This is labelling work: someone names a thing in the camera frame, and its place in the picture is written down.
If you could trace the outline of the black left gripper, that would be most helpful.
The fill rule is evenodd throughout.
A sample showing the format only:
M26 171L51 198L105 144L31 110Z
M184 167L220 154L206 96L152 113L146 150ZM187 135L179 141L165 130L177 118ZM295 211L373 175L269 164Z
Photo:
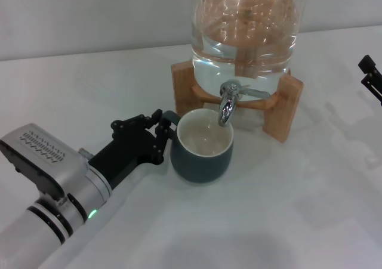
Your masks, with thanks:
M162 113L157 109L151 116L140 114L111 123L113 140L89 160L111 188L116 188L139 165L160 165L164 161L167 141L172 140L174 130L168 119L160 121ZM146 129L157 123L154 137Z

